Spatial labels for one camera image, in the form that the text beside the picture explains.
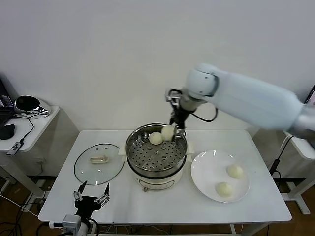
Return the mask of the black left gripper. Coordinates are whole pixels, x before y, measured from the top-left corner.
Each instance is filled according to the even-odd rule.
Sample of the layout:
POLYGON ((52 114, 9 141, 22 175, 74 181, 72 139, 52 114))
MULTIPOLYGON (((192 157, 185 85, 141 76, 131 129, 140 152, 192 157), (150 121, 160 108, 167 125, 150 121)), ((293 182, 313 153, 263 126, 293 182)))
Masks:
POLYGON ((87 180, 83 182, 78 190, 73 192, 75 199, 75 207, 77 209, 75 215, 81 218, 90 218, 94 211, 98 211, 102 206, 106 205, 110 200, 110 183, 107 183, 103 195, 100 197, 82 196, 82 193, 87 185, 87 180))

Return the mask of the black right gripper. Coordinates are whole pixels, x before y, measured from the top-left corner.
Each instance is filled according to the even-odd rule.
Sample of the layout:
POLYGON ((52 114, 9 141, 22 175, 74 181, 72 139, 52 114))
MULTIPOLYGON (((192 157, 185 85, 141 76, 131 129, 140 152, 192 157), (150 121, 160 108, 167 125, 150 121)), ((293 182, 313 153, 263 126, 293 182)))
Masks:
POLYGON ((174 124, 173 140, 183 139, 186 136, 185 121, 190 115, 190 111, 184 110, 182 107, 172 106, 170 125, 174 124))

